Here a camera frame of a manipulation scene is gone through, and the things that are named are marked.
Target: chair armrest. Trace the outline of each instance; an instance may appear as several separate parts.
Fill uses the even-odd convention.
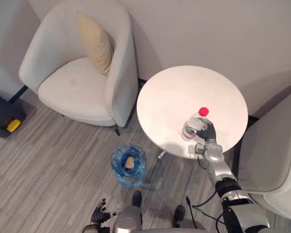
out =
[[[19,78],[35,93],[58,68],[84,56],[77,35],[71,36],[71,25],[63,18],[56,9],[44,18],[19,68]]]
[[[127,15],[126,36],[116,41],[106,87],[106,103],[118,126],[124,127],[138,92],[133,37]]]

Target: trash can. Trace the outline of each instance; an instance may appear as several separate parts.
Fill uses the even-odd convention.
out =
[[[113,152],[111,166],[121,185],[137,187],[145,176],[146,156],[141,148],[125,144]]]
[[[0,137],[8,137],[25,120],[26,114],[0,97]]]

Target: water bottle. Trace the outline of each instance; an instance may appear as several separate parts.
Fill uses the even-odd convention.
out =
[[[126,166],[128,160],[133,162],[129,168]],[[125,144],[113,152],[111,166],[121,185],[128,188],[138,187],[145,176],[146,156],[141,148]]]
[[[207,126],[205,125],[203,118],[206,117],[208,113],[208,108],[200,108],[198,113],[195,113],[187,122],[185,122],[181,132],[181,137],[186,141],[194,140],[198,130],[206,129],[205,127]]]

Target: black cable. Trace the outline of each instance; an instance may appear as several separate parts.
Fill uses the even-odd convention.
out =
[[[200,207],[200,206],[202,206],[202,205],[204,205],[204,204],[206,204],[208,201],[210,201],[213,197],[214,197],[214,195],[217,193],[217,191],[214,191],[214,193],[206,200],[206,201],[204,201],[203,203],[201,203],[201,204],[199,204],[199,205],[192,205],[192,207],[193,208],[196,208],[196,207]]]
[[[197,210],[200,211],[203,215],[205,215],[205,216],[207,216],[207,217],[210,217],[210,218],[212,218],[213,220],[217,220],[215,217],[212,217],[212,216],[206,214],[204,211],[202,211],[201,209],[199,209],[199,208],[197,208],[197,207],[195,207],[194,209],[197,209]]]
[[[199,157],[197,157],[197,161],[198,161],[198,165],[199,165],[202,169],[207,170],[207,168],[203,167],[203,166],[200,164]]]
[[[218,233],[220,233],[219,228],[218,228],[218,222],[220,221],[219,219],[222,217],[223,212],[217,217],[216,221],[215,221],[215,228],[217,230]]]
[[[192,217],[192,221],[193,221],[194,227],[195,227],[195,229],[197,229],[197,226],[196,226],[196,223],[195,223],[195,219],[194,219],[194,216],[193,216],[193,212],[192,212],[192,208],[191,208],[191,201],[190,201],[188,196],[185,197],[185,200],[186,200],[186,203],[188,204],[188,206],[190,208],[190,213],[191,213],[191,217]]]

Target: yellow latch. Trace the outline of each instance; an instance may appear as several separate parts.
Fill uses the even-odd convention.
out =
[[[18,128],[20,123],[21,123],[20,120],[17,119],[12,120],[10,124],[8,124],[8,128],[6,130],[9,132],[14,132]]]

